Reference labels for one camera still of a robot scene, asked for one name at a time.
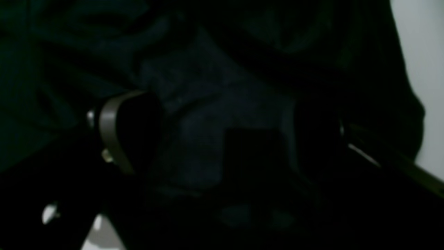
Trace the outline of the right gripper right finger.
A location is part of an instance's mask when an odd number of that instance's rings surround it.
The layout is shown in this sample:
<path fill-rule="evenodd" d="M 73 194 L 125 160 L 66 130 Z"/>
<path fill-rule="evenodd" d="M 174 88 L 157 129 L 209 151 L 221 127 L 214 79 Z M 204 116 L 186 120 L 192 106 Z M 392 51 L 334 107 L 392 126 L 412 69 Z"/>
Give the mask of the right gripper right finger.
<path fill-rule="evenodd" d="M 296 160 L 299 169 L 314 177 L 340 160 L 356 156 L 380 171 L 405 178 L 428 193 L 443 198 L 443 181 L 387 144 L 382 138 L 348 122 L 333 106 L 302 101 L 293 111 Z"/>

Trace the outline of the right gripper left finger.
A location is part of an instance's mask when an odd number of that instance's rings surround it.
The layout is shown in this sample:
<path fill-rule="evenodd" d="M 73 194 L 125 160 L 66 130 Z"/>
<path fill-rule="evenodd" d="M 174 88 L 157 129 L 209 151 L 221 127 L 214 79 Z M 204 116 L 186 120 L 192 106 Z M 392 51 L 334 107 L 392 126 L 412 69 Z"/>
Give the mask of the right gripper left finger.
<path fill-rule="evenodd" d="M 87 111 L 87 126 L 96 134 L 106 163 L 135 175 L 154 158 L 161 137 L 163 109 L 153 92 L 129 91 L 99 101 Z"/>

